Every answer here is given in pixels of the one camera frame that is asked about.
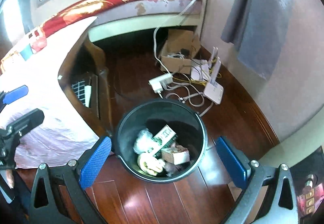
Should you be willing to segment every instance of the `trash can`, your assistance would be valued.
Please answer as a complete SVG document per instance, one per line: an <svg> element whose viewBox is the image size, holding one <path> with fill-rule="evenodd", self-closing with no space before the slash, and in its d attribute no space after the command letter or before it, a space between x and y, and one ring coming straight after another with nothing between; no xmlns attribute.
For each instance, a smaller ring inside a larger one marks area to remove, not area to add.
<svg viewBox="0 0 324 224"><path fill-rule="evenodd" d="M190 162L168 177L154 177L140 170L133 146L140 130L148 128L156 135L165 125L177 134L177 142L188 148ZM154 99L133 108L119 122L112 138L114 152L132 175L153 183L170 183L188 176L198 166L207 146L207 131L198 113L185 104L170 99Z"/></svg>

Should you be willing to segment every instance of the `finger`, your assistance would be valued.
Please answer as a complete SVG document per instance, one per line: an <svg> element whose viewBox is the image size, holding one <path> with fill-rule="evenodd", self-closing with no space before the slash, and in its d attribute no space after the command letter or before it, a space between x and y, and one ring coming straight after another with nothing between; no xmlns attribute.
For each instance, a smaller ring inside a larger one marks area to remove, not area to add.
<svg viewBox="0 0 324 224"><path fill-rule="evenodd" d="M6 170L6 177L7 177L7 181L8 181L8 186L10 188L14 188L15 181L14 181L14 176L12 174L12 170L10 170L10 169Z"/></svg>

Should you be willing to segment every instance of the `white router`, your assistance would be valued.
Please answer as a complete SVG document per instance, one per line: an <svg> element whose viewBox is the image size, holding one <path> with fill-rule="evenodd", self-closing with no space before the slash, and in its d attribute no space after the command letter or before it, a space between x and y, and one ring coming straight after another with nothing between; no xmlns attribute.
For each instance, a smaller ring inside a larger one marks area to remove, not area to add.
<svg viewBox="0 0 324 224"><path fill-rule="evenodd" d="M222 63L221 63L219 57L217 57L217 61L216 61L215 65L213 66L213 72L212 72L209 82L205 86L205 89L203 92L203 95L206 98L209 98L211 101L213 101L217 105L219 105L221 103L222 97L223 97L223 92L224 92L224 88L222 87L222 85L220 85L216 82L217 74L219 72L221 64Z"/></svg>

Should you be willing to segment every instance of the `pink wall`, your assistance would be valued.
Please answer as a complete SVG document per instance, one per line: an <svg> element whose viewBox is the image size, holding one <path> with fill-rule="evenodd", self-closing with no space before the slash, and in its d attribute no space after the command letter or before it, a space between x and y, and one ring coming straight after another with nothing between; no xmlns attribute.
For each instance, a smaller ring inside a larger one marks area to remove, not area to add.
<svg viewBox="0 0 324 224"><path fill-rule="evenodd" d="M324 6L320 0L293 1L286 43L268 81L238 62L232 45L220 39L234 0L208 0L201 36L204 47L219 48L222 63L250 93L281 141L324 103Z"/></svg>

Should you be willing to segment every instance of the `box in trash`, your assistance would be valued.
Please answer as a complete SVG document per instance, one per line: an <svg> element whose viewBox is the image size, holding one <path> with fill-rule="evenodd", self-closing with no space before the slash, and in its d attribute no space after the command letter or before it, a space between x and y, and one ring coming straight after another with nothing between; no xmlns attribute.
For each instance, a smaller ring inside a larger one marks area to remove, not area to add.
<svg viewBox="0 0 324 224"><path fill-rule="evenodd" d="M174 164L180 165L190 162L189 150L183 146L164 148L161 150L162 159Z"/></svg>
<svg viewBox="0 0 324 224"><path fill-rule="evenodd" d="M147 152L151 155L155 155L175 136L176 133L168 125L164 126L162 130L152 138L155 144L149 148Z"/></svg>
<svg viewBox="0 0 324 224"><path fill-rule="evenodd" d="M168 55L180 53L181 49L189 50L188 58L171 58ZM193 59L200 49L200 41L198 35L194 35L193 31L169 29L168 38L161 49L160 58L164 66L170 72L179 72L190 74L191 59Z"/></svg>

